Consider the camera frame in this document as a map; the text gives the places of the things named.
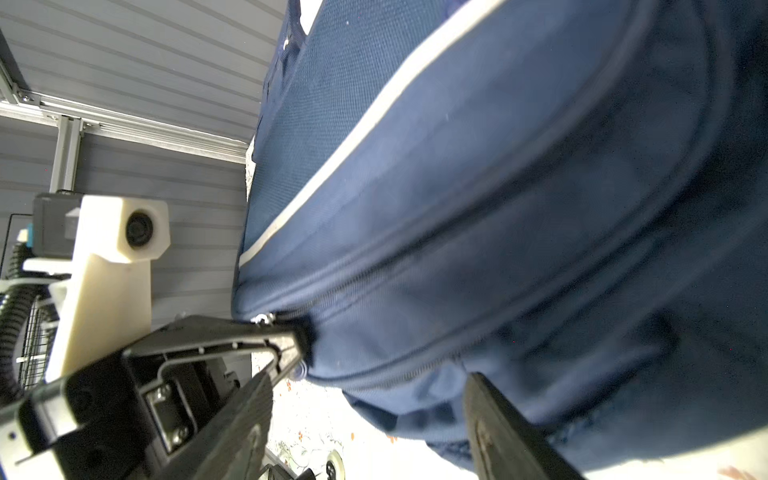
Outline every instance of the caster wheel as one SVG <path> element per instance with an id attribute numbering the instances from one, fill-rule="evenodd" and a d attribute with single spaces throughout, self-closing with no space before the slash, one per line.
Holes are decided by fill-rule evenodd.
<path id="1" fill-rule="evenodd" d="M 346 480 L 344 462 L 341 461 L 341 455 L 336 450 L 328 454 L 326 474 L 328 475 L 328 480 Z"/>

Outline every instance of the wire mesh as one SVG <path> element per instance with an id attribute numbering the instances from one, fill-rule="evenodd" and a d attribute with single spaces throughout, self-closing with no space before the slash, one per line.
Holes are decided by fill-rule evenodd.
<path id="1" fill-rule="evenodd" d="M 56 323 L 49 321 L 50 316 L 46 314 L 40 302 L 41 298 L 38 297 L 29 313 L 22 356 L 17 359 L 17 362 L 20 362 L 18 382 L 24 390 L 34 387 L 43 380 L 56 332 Z"/>

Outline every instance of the navy blue backpack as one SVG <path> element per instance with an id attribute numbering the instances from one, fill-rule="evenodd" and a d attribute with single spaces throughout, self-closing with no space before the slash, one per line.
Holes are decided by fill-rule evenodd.
<path id="1" fill-rule="evenodd" d="M 233 315 L 471 468 L 481 372 L 576 468 L 768 425 L 753 0 L 289 2 Z"/>

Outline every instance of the screw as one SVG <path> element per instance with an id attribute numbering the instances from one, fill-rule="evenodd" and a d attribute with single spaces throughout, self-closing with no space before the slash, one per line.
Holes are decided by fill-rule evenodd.
<path id="1" fill-rule="evenodd" d="M 167 383 L 154 390 L 153 400 L 155 402 L 164 402 L 170 396 L 170 385 Z"/>
<path id="2" fill-rule="evenodd" d="M 184 443 L 184 440 L 187 439 L 187 437 L 190 434 L 189 427 L 179 427 L 178 429 L 174 430 L 173 435 L 170 437 L 170 443 L 172 443 L 175 447 L 178 447 L 182 443 Z"/>

